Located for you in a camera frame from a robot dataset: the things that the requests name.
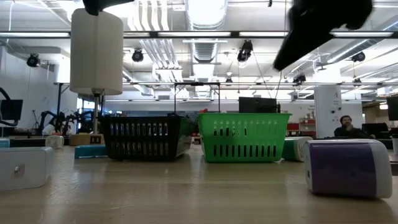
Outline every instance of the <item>green container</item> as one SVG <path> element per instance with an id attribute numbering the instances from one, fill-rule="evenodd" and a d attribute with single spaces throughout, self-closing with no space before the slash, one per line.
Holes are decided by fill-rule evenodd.
<path id="1" fill-rule="evenodd" d="M 198 124 L 207 162 L 274 162 L 282 157 L 291 114 L 202 113 Z"/>

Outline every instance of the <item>cardboard box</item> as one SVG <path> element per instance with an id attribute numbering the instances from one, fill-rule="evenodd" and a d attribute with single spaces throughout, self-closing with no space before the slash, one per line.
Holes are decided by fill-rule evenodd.
<path id="1" fill-rule="evenodd" d="M 70 146 L 81 146 L 90 144 L 105 144 L 102 134 L 72 134 L 69 137 Z"/>

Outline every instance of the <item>white pillar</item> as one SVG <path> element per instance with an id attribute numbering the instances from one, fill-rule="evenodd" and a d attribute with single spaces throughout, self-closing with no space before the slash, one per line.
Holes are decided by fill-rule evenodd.
<path id="1" fill-rule="evenodd" d="M 315 82 L 341 82 L 340 69 L 335 65 L 327 66 L 326 70 L 316 71 Z M 340 126 L 341 88 L 340 86 L 315 87 L 315 119 L 317 138 L 333 137 L 334 131 Z"/>

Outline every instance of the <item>purple and white device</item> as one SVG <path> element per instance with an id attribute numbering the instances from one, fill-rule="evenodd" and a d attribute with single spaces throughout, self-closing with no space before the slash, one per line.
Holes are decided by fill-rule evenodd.
<path id="1" fill-rule="evenodd" d="M 315 194 L 389 198 L 388 151 L 371 139 L 314 140 L 304 145 L 306 180 Z"/>

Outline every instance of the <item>table surface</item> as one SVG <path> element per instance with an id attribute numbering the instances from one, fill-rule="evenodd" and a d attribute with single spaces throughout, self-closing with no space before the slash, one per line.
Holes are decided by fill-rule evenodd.
<path id="1" fill-rule="evenodd" d="M 307 190 L 303 163 L 208 164 L 200 147 L 172 163 L 73 159 L 36 189 L 0 192 L 0 223 L 398 223 L 391 198 L 321 197 Z"/>

